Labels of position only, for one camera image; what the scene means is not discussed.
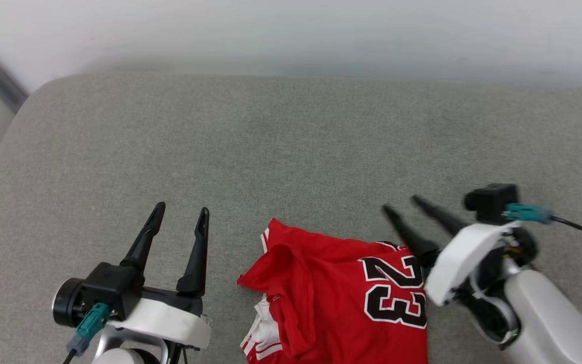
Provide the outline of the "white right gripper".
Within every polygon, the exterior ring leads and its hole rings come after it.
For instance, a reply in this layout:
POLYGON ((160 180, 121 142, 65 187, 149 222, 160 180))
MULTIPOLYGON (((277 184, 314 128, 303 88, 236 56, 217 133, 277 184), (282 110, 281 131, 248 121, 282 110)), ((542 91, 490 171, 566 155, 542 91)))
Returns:
POLYGON ((430 203, 423 196, 413 195, 411 202, 454 237, 441 251, 438 244, 422 237, 404 222, 400 213, 390 204, 382 206, 386 219, 419 265, 432 268, 426 279, 425 292, 434 304, 442 307, 453 299, 453 290, 459 288, 482 259, 498 247, 503 233, 511 231, 511 223, 475 223, 468 226, 468 223, 430 203))

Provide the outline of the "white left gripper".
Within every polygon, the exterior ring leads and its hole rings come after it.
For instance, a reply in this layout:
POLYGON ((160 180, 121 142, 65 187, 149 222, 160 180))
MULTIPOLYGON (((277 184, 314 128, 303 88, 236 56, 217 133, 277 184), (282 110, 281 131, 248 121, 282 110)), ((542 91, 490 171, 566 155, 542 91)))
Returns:
MULTIPOLYGON (((134 268, 143 274, 165 210, 164 201, 155 205, 122 259, 121 266, 134 268)), ((206 290, 209 223, 210 212, 203 207, 194 228, 196 241, 192 245, 184 275, 176 284, 180 295, 157 288, 141 289, 141 298, 127 318, 122 321, 112 318, 109 321, 111 334, 152 346, 164 347, 173 343, 194 349, 208 348, 212 329, 207 316, 203 315, 203 301, 191 297, 203 297, 206 290)))

